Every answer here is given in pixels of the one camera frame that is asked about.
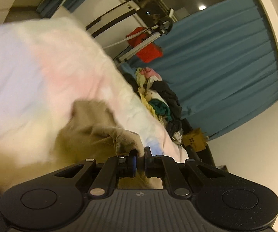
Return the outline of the pile of mixed clothes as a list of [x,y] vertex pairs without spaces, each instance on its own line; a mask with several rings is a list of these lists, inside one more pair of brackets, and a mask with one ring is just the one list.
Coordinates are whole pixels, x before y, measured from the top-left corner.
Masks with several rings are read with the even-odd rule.
[[168,84],[149,67],[137,68],[135,74],[123,72],[122,75],[143,105],[165,127],[172,141],[181,145],[182,107]]

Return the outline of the black white exercise machine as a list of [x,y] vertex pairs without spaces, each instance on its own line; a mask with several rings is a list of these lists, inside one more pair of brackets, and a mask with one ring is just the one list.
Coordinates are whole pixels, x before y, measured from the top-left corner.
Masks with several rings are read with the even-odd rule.
[[[121,12],[127,12],[128,9],[123,5],[125,2],[126,0],[86,0],[80,7],[84,12],[81,20],[88,27],[89,34],[98,30],[99,23],[96,23],[95,26],[93,23],[105,13],[110,14],[110,18],[105,21],[107,23],[116,19]],[[135,28],[145,26],[146,24],[138,15],[131,15],[97,35],[95,39],[105,50],[105,53],[113,58],[128,45],[127,41],[122,43],[118,43],[118,41],[125,39],[126,35]]]

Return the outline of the tan t-shirt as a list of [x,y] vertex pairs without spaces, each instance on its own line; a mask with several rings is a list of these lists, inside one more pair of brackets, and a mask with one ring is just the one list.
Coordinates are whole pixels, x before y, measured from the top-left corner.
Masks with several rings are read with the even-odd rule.
[[54,172],[85,159],[104,163],[113,156],[138,152],[134,178],[119,181],[125,189],[161,189],[159,178],[144,173],[140,136],[121,128],[104,102],[75,101],[62,129],[48,114],[0,135],[0,193],[14,185]]

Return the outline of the white pink bed sheet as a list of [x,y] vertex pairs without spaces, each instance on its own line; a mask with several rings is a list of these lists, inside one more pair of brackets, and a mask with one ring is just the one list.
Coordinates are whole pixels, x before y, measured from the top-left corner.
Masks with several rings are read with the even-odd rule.
[[48,161],[75,100],[105,102],[153,155],[188,155],[153,118],[103,49],[69,18],[0,25],[0,154],[18,166]]

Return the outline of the blue curtain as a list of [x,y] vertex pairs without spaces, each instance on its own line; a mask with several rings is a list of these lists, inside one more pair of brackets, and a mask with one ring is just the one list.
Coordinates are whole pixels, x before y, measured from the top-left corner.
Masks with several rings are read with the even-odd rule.
[[149,67],[177,95],[182,130],[200,128],[215,139],[278,101],[278,51],[258,0],[216,0],[178,19],[164,0],[126,0],[126,17],[146,24],[127,35],[126,52],[143,43],[154,26],[169,27],[121,70]]

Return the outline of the brown cardboard box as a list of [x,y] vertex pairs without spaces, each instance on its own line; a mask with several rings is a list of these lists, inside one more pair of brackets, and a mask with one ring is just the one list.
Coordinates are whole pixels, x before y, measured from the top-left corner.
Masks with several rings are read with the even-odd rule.
[[196,128],[183,135],[182,141],[185,147],[190,146],[195,152],[200,152],[206,149],[208,138],[200,128]]

